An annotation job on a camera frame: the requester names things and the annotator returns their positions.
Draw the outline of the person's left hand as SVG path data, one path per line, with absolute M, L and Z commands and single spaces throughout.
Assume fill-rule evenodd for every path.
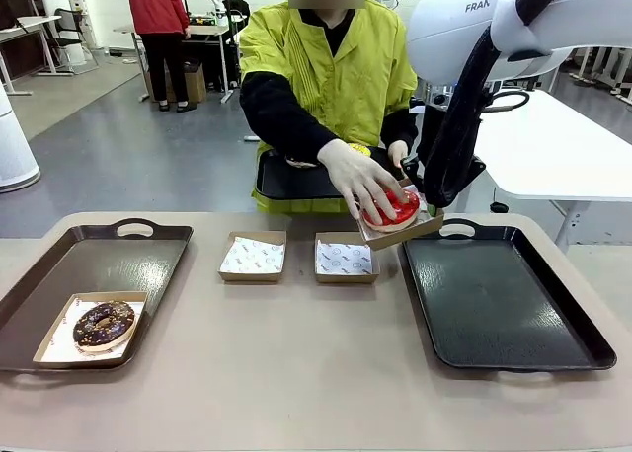
M 402 161 L 409 156 L 409 146 L 404 140 L 397 140 L 392 142 L 387 149 L 389 159 L 392 165 L 397 168 L 402 168 Z

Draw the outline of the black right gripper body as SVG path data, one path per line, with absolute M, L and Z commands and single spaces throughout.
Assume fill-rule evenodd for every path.
M 420 142 L 417 155 L 421 163 L 426 166 L 431 163 L 432 168 L 443 168 L 449 156 L 448 139 L 443 131 L 443 123 L 447 115 L 447 108 L 425 106 Z

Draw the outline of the person's right hand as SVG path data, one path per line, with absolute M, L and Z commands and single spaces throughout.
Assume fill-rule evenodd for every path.
M 379 210 L 394 220 L 397 214 L 386 195 L 388 190 L 401 202 L 407 201 L 407 195 L 389 172 L 340 139 L 323 146 L 317 159 L 327 169 L 330 181 L 355 220 L 360 220 L 366 212 L 374 224 L 380 225 L 382 217 Z

